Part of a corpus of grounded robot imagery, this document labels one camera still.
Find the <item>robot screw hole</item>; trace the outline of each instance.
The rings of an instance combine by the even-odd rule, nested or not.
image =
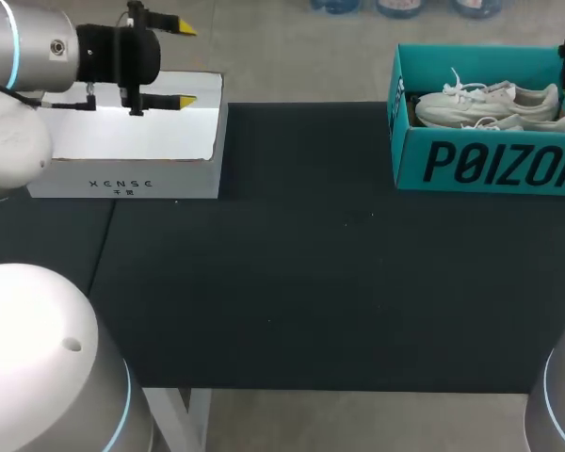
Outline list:
[[[50,51],[60,57],[65,53],[65,43],[62,40],[53,40],[50,43]]]
[[[61,345],[69,351],[82,351],[82,345],[74,337],[66,337],[61,342]]]

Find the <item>white sneaker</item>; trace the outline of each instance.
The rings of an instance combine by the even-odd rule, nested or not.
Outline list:
[[[497,127],[497,130],[514,130],[520,127],[526,132],[555,132],[565,134],[565,117],[558,121],[532,121],[519,115],[512,115],[501,121],[493,121],[486,126]]]
[[[555,84],[542,91],[522,89],[510,82],[490,87],[481,83],[463,85],[456,71],[452,72],[456,75],[455,87],[446,84],[443,92],[421,96],[416,105],[416,117],[427,127],[461,128],[473,126],[484,117],[503,120],[515,114],[532,121],[551,121],[557,116]]]
[[[498,125],[498,120],[496,118],[492,118],[491,116],[486,116],[481,118],[479,121],[475,123],[475,125],[462,125],[462,129],[479,129],[479,130],[515,130],[519,132],[523,132],[524,128],[519,124],[506,124],[507,127],[501,128]]]
[[[503,120],[492,117],[481,118],[474,126],[463,125],[463,129],[517,130],[526,132],[555,132],[565,134],[565,117],[558,121],[531,121],[519,115],[512,115]]]

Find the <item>shoelace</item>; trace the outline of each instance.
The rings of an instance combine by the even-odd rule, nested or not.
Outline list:
[[[472,99],[474,101],[484,101],[485,97],[483,93],[479,89],[475,89],[473,91],[467,91],[466,88],[487,88],[487,85],[483,83],[467,83],[463,85],[460,82],[460,77],[458,73],[451,68],[452,72],[456,76],[456,86],[452,87],[449,84],[444,84],[444,94],[448,96],[454,96],[456,98],[457,104],[464,102],[465,99]]]
[[[460,128],[462,129],[485,129],[485,130],[500,130],[500,127],[498,127],[497,125],[485,125],[483,122],[484,121],[489,121],[489,122],[498,122],[498,120],[492,116],[484,116],[483,118],[481,118],[479,121],[477,121],[475,123],[474,126],[471,125],[460,125]]]

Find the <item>white box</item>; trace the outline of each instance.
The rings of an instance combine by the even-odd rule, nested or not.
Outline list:
[[[28,187],[34,198],[217,198],[228,108],[218,73],[163,72],[149,94],[197,97],[179,111],[121,107],[117,86],[96,84],[96,111],[40,108],[54,142],[50,167]],[[86,84],[47,94],[86,99]]]

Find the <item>robotic arm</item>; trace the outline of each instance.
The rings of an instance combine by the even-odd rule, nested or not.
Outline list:
[[[179,110],[195,100],[140,92],[161,68],[153,30],[196,34],[178,16],[152,12],[138,0],[127,3],[115,26],[75,26],[62,11],[0,0],[0,201],[50,164],[52,142],[37,108],[95,110],[94,83],[117,84],[121,105],[133,116],[149,108]],[[76,81],[88,86],[79,103],[51,104],[25,94],[63,92]]]

